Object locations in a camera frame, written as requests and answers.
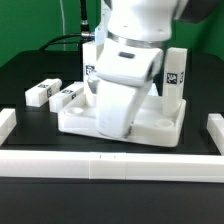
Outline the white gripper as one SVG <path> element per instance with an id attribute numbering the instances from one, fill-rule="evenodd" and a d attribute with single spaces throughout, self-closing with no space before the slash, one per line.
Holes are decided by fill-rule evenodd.
<path id="1" fill-rule="evenodd" d="M 111 138 L 124 138 L 158 74 L 160 48 L 137 48 L 109 38 L 96 64 L 97 130 Z"/>

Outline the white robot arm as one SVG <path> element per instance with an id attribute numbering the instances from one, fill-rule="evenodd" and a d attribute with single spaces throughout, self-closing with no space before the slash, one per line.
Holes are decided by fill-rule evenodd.
<path id="1" fill-rule="evenodd" d="M 97 130 L 128 135 L 136 113 L 161 68 L 174 20 L 199 23 L 222 0 L 111 0 L 104 49 L 96 63 L 100 78 Z"/>

